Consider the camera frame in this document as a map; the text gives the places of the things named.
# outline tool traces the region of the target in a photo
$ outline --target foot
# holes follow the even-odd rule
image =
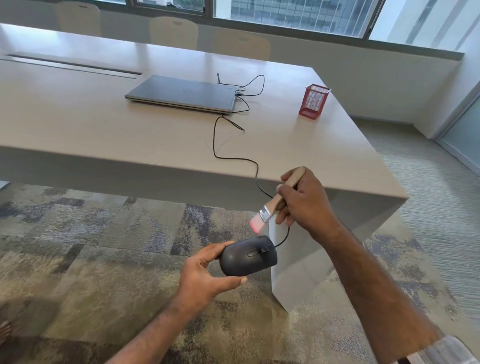
[[[4,321],[0,325],[0,345],[2,345],[11,334],[12,334],[12,326],[10,322]]]

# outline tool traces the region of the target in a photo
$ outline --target paintbrush wooden handle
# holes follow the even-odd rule
[[[302,178],[304,174],[305,174],[305,168],[298,167],[296,170],[293,171],[292,175],[285,182],[285,184],[290,187],[295,187],[297,183],[300,181],[300,178]],[[270,212],[271,215],[275,213],[275,210],[278,204],[282,201],[282,198],[283,198],[282,196],[280,196],[279,194],[276,194],[271,201],[265,204],[265,207],[268,209],[268,212]]]

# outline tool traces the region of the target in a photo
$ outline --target pen holder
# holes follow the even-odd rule
[[[310,119],[317,119],[322,113],[327,96],[331,89],[319,85],[310,85],[305,90],[305,96],[301,103],[299,115]]]

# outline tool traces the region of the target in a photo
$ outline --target window frame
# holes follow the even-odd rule
[[[58,0],[34,0],[56,3]],[[433,49],[426,47],[418,47],[410,44],[389,43],[379,40],[369,39],[369,36],[375,26],[380,11],[382,10],[385,0],[377,1],[376,5],[370,10],[369,15],[371,17],[369,21],[364,25],[363,37],[344,36],[331,33],[314,32],[311,30],[294,29],[275,25],[249,23],[232,19],[221,19],[213,16],[214,1],[204,0],[205,11],[200,13],[187,9],[175,9],[168,8],[162,9],[156,6],[148,6],[148,4],[137,5],[135,0],[126,0],[126,4],[119,4],[114,2],[108,2],[108,0],[81,0],[83,2],[89,2],[95,4],[100,10],[122,12],[129,14],[136,14],[146,17],[158,17],[158,16],[176,16],[178,18],[191,20],[196,24],[209,25],[219,28],[227,28],[234,30],[242,30],[247,32],[260,33],[265,35],[274,36],[286,36],[290,38],[297,38],[303,40],[312,40],[318,42],[342,44],[346,46],[386,50],[391,52],[406,53],[418,56],[441,58],[446,60],[460,61],[463,59],[464,53],[453,50]]]

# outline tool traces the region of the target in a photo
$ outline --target shirt sleeve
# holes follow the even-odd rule
[[[459,339],[446,336],[433,345],[392,364],[479,364]]]

